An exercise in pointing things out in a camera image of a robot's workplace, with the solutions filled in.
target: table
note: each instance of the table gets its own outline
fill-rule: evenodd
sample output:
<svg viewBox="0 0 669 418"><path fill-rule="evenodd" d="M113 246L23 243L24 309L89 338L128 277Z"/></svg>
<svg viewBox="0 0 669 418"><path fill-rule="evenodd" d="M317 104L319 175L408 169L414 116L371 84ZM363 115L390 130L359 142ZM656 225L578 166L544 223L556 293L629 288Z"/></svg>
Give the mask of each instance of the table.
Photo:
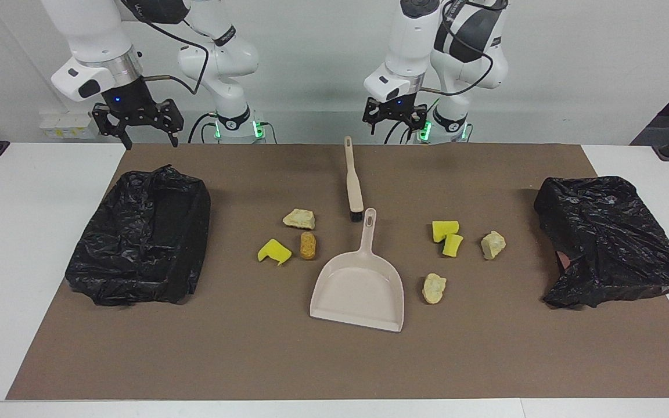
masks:
<svg viewBox="0 0 669 418"><path fill-rule="evenodd" d="M634 183L669 236L669 163L649 148L584 146L598 175ZM3 402L120 145L14 143L0 158L0 416L663 416L669 399ZM22 251L22 246L32 251Z"/></svg>

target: power strip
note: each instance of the power strip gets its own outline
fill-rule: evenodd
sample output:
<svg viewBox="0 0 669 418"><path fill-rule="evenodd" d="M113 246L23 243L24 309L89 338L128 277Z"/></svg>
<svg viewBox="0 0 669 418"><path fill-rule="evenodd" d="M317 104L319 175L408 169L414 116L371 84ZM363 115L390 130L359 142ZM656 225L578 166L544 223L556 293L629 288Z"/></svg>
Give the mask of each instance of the power strip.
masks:
<svg viewBox="0 0 669 418"><path fill-rule="evenodd" d="M40 130L50 139L96 139L95 121L85 113L41 114Z"/></svg>

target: robotic arm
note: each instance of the robotic arm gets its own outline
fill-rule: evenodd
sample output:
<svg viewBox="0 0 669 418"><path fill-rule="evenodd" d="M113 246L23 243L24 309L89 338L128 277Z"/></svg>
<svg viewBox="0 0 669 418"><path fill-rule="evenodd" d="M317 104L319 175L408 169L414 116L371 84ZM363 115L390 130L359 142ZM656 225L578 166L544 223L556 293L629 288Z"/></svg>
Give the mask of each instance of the robotic arm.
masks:
<svg viewBox="0 0 669 418"><path fill-rule="evenodd" d="M389 119L405 122L411 132L422 130L420 142L460 140L468 92L474 87L496 88L507 76L501 46L502 12L507 7L507 0L401 0L387 59L364 82L372 97L363 121L371 124L371 131L377 122ZM409 13L416 8L422 16ZM428 62L438 73L440 90L422 87ZM405 69L414 71L407 74ZM447 97L428 116L426 105L414 104L419 91Z"/></svg>
<svg viewBox="0 0 669 418"><path fill-rule="evenodd" d="M175 5L177 2L182 5L182 0L175 0ZM138 125L163 130L177 146L177 133L184 124L182 115L172 99L154 102L132 42L120 27L113 0L42 3L71 48L72 58L51 77L55 87L76 101L101 93L106 104L97 103L91 114L100 132L120 138L127 150L132 142L125 128ZM117 124L109 121L108 115Z"/></svg>
<svg viewBox="0 0 669 418"><path fill-rule="evenodd" d="M205 53L200 48L183 47L178 61L186 76L196 81L201 78L203 87L210 92L218 117L216 137L246 143L262 137L264 132L247 103L244 89L231 79L257 71L260 66L257 50L236 35L223 0L193 0L188 24L211 39L205 72L202 73Z"/></svg>
<svg viewBox="0 0 669 418"><path fill-rule="evenodd" d="M51 81L61 93L82 101L101 93L106 104L98 103L92 116L103 135L120 138L125 148L132 143L127 126L149 125L169 135L177 146L177 135L184 120L175 102L157 104L152 99L148 80L175 79L171 76L144 78L132 42L121 27L114 0L41 0L56 28L66 37L72 58L58 69ZM185 22L195 32L212 39L209 48L201 45L181 48L178 60L182 71L200 80L216 104L216 136L244 137L246 141L264 136L254 111L247 104L244 90L230 79L255 72L257 50L236 36L223 0L121 0L139 21L164 34L156 23ZM117 120L113 124L108 116Z"/></svg>

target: plastic bag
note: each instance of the plastic bag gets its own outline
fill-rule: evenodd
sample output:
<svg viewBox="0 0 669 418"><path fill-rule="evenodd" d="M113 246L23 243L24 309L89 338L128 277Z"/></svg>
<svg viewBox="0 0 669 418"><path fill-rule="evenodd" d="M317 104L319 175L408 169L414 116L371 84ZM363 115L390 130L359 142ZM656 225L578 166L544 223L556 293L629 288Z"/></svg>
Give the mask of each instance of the plastic bag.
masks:
<svg viewBox="0 0 669 418"><path fill-rule="evenodd" d="M96 305L176 302L195 292L210 195L170 166L123 174L74 249L66 280Z"/></svg>
<svg viewBox="0 0 669 418"><path fill-rule="evenodd" d="M568 264L547 304L597 307L669 293L669 240L623 178L547 178L534 209Z"/></svg>

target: sponge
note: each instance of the sponge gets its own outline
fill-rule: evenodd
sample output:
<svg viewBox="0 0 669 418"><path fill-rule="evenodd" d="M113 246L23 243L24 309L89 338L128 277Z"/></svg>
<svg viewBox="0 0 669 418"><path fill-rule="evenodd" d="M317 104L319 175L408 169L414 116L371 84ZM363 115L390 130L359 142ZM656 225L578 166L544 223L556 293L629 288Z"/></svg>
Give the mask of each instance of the sponge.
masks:
<svg viewBox="0 0 669 418"><path fill-rule="evenodd" d="M316 236L311 232L304 232L301 235L301 258L313 260L316 257Z"/></svg>
<svg viewBox="0 0 669 418"><path fill-rule="evenodd" d="M443 255L449 257L456 257L456 254L459 252L459 246L461 244L461 241L463 240L464 240L463 236L455 235L454 233L446 236L445 246L443 247Z"/></svg>
<svg viewBox="0 0 669 418"><path fill-rule="evenodd" d="M435 243L440 243L452 233L459 233L458 221L433 221L433 241Z"/></svg>
<svg viewBox="0 0 669 418"><path fill-rule="evenodd" d="M270 240L265 244L259 252L257 252L257 261L263 261L266 257L278 262L278 265L286 262L293 253L283 246L283 244L278 243L276 240Z"/></svg>

